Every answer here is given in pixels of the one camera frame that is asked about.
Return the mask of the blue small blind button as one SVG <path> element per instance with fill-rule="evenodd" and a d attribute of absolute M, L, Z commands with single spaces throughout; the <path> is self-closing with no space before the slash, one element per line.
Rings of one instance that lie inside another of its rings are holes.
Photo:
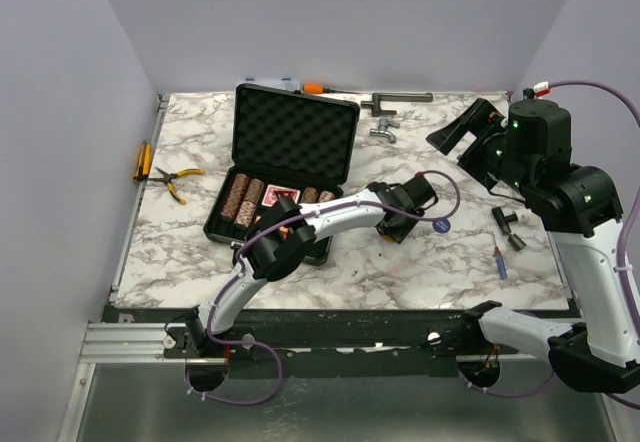
<path fill-rule="evenodd" d="M 439 218 L 432 222 L 433 229 L 440 234 L 446 234 L 451 230 L 451 222 L 447 218 Z"/>

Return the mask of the black foam-lined carrying case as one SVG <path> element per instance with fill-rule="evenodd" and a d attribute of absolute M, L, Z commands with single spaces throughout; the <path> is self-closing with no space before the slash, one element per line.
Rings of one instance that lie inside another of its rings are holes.
<path fill-rule="evenodd" d="M 245 227 L 222 215 L 236 176 L 244 174 L 300 192 L 312 187 L 343 195 L 355 143 L 357 103 L 242 83 L 235 90 L 231 158 L 203 226 L 207 239 L 241 242 Z"/>

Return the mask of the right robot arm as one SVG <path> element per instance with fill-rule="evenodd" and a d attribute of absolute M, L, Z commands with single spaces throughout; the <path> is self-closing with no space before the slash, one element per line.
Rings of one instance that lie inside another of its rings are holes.
<path fill-rule="evenodd" d="M 639 294 L 618 245 L 622 207 L 606 172 L 572 163 L 570 113 L 549 100 L 527 99 L 502 116 L 479 98 L 426 139 L 448 154 L 466 134 L 475 139 L 459 167 L 488 189 L 502 182 L 516 190 L 541 219 L 583 320 L 554 323 L 485 302 L 466 312 L 462 346 L 474 354 L 502 345 L 533 355 L 579 392 L 624 394 L 637 387 Z"/>

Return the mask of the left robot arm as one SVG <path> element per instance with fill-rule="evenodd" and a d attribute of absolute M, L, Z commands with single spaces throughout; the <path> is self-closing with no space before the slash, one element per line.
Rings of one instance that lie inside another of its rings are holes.
<path fill-rule="evenodd" d="M 269 282 L 297 270 L 316 243 L 353 229 L 374 228 L 401 243 L 424 219 L 437 199 L 431 184 L 418 175 L 403 184 L 373 182 L 347 197 L 296 203 L 280 198 L 253 224 L 234 254 L 234 268 L 213 298 L 165 325 L 165 349 L 171 358 L 209 357 L 224 343 L 249 301 Z"/>

